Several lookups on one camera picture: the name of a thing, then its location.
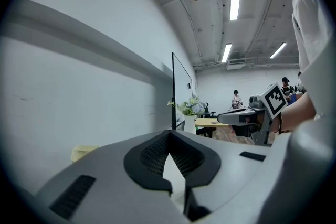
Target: potted plant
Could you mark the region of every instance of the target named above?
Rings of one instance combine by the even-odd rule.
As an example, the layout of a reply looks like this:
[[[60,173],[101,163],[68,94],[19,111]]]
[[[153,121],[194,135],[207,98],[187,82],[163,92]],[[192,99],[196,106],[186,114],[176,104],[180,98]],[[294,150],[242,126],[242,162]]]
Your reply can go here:
[[[178,105],[169,101],[168,105],[176,107],[184,115],[184,131],[196,134],[195,119],[198,113],[204,112],[206,103],[202,102],[199,97],[189,98],[188,102]]]

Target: ceiling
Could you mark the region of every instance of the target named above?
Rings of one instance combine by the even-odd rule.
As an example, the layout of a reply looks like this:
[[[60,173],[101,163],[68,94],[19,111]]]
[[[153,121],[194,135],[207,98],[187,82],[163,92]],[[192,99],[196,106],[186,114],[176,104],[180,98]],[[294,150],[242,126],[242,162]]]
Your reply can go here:
[[[225,44],[229,60],[246,67],[298,65],[291,20],[292,0],[240,0],[237,20],[229,20],[230,0],[157,0],[175,27],[196,71],[223,67]],[[286,42],[274,59],[269,57]]]

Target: black shirt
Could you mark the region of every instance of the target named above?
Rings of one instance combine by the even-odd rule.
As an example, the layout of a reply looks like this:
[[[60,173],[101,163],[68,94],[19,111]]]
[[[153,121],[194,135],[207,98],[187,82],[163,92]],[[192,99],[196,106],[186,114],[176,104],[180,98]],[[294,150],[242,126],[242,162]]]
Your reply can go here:
[[[293,91],[289,87],[282,87],[281,90],[285,96],[289,96],[290,93],[293,93]]]

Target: white marker cube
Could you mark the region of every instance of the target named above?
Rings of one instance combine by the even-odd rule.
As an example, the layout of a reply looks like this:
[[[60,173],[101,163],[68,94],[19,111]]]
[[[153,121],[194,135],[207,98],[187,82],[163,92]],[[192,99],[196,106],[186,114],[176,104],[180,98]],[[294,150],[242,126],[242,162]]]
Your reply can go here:
[[[274,119],[287,105],[287,100],[279,84],[274,83],[256,94],[257,100],[262,101],[270,116]]]

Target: wooden floor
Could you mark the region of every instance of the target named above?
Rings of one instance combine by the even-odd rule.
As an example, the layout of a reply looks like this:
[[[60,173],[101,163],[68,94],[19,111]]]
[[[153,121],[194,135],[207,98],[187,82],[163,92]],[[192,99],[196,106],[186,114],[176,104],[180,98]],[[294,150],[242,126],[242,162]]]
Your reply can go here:
[[[217,128],[217,130],[213,132],[212,137],[213,139],[217,140],[254,145],[252,139],[243,136],[236,136],[235,133],[231,133],[231,130],[229,128]],[[268,144],[273,144],[274,139],[275,139],[275,133],[270,133],[268,138]]]

